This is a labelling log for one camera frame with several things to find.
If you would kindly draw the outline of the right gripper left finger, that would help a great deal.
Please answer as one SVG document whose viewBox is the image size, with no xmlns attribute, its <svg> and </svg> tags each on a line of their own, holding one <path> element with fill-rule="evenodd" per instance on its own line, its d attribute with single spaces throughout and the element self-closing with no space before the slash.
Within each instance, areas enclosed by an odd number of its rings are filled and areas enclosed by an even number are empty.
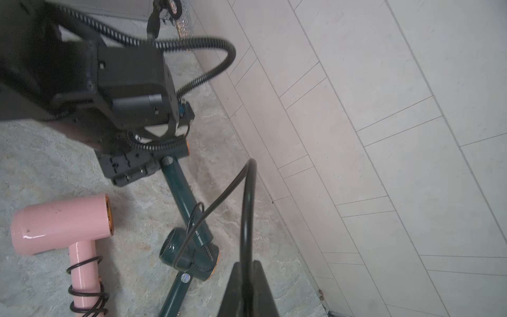
<svg viewBox="0 0 507 317">
<path fill-rule="evenodd" d="M 243 316 L 241 265 L 236 262 L 232 267 L 230 279 L 224 292 L 218 317 Z"/>
</svg>

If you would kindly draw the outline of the green hair dryer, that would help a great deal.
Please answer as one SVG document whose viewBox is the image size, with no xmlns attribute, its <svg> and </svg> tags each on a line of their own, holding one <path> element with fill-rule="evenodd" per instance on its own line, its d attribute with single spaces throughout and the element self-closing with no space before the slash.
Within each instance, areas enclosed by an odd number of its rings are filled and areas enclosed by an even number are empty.
<svg viewBox="0 0 507 317">
<path fill-rule="evenodd" d="M 178 271 L 159 316 L 178 316 L 193 279 L 208 280 L 217 266 L 217 246 L 213 243 L 198 246 L 191 241 L 186 248 L 182 248 L 185 238 L 186 229 L 176 227 L 167 236 L 159 252 L 161 262 Z"/>
<path fill-rule="evenodd" d="M 187 157 L 188 155 L 187 141 L 181 141 L 171 148 L 168 151 L 168 155 L 161 161 L 162 173 L 184 221 L 185 226 L 182 228 L 186 229 L 186 236 L 187 232 L 197 223 L 197 220 L 204 212 L 203 204 L 196 202 L 190 185 L 178 162 L 178 159 Z M 202 223 L 199 226 L 191 241 L 198 246 L 213 243 L 213 235 L 207 223 Z"/>
</svg>

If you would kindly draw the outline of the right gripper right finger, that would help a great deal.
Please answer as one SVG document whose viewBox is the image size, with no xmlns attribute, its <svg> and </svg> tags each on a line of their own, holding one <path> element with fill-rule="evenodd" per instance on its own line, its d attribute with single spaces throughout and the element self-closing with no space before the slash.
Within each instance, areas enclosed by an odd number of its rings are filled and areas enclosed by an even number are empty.
<svg viewBox="0 0 507 317">
<path fill-rule="evenodd" d="M 263 266 L 258 260 L 253 261 L 253 279 L 253 316 L 279 317 Z"/>
</svg>

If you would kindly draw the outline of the pink hair dryer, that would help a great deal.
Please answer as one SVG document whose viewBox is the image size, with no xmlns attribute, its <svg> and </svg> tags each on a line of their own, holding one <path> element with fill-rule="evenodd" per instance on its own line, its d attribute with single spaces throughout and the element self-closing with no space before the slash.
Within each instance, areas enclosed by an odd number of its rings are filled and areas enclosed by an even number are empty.
<svg viewBox="0 0 507 317">
<path fill-rule="evenodd" d="M 11 240 L 17 254 L 33 256 L 68 249 L 66 272 L 72 284 L 70 310 L 77 316 L 105 316 L 110 298 L 98 274 L 103 257 L 96 241 L 114 234 L 112 211 L 106 194 L 26 206 L 11 223 Z"/>
</svg>

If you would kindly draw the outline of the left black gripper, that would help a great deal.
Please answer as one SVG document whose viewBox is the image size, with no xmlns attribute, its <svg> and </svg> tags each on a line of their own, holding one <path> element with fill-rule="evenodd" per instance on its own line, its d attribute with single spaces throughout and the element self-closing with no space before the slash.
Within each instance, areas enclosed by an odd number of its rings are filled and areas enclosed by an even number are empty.
<svg viewBox="0 0 507 317">
<path fill-rule="evenodd" d="M 59 131 L 94 149 L 104 176 L 118 187 L 156 173 L 165 157 L 181 159 L 190 154 L 186 136 L 142 144 L 132 133 L 95 114 L 70 114 L 59 120 Z"/>
</svg>

